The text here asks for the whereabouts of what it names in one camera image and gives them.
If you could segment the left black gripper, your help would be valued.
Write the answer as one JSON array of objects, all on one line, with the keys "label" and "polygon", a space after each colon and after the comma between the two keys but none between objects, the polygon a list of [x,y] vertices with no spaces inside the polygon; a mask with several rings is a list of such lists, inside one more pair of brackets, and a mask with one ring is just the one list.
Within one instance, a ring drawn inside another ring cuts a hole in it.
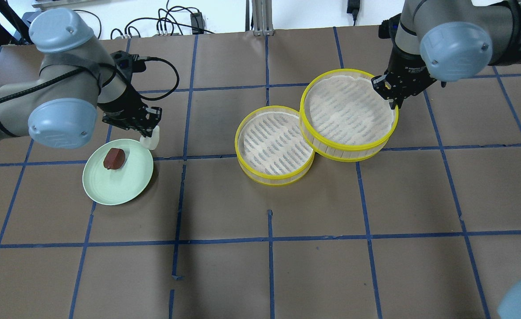
[{"label": "left black gripper", "polygon": [[102,121],[123,130],[139,131],[142,137],[152,137],[163,114],[161,107],[149,107],[134,88],[127,87],[115,100],[99,103]]}]

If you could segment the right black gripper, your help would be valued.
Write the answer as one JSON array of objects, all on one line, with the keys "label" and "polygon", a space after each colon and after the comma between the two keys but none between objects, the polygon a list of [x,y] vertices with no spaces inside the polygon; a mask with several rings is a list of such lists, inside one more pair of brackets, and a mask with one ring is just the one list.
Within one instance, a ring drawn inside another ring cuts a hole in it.
[{"label": "right black gripper", "polygon": [[422,56],[393,47],[389,64],[383,75],[371,79],[373,89],[392,110],[400,109],[405,99],[417,96],[435,83]]}]

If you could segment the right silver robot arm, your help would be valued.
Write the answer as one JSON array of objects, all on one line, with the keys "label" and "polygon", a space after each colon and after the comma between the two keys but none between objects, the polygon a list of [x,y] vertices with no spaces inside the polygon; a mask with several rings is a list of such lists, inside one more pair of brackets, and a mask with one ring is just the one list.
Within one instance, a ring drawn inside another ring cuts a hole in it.
[{"label": "right silver robot arm", "polygon": [[486,66],[521,65],[521,0],[475,6],[471,0],[407,0],[379,26],[392,41],[389,64],[372,78],[392,109],[439,81],[471,78]]}]

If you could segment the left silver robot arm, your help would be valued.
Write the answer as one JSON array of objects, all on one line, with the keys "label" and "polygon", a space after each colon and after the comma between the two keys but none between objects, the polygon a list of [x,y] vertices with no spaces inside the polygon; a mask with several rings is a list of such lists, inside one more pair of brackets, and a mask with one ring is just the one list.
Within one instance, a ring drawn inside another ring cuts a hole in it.
[{"label": "left silver robot arm", "polygon": [[75,149],[91,139],[98,120],[141,135],[143,147],[159,143],[160,107],[133,87],[146,61],[124,51],[107,52],[78,13],[41,13],[29,30],[44,58],[36,81],[0,85],[0,141],[30,136],[50,148]]}]

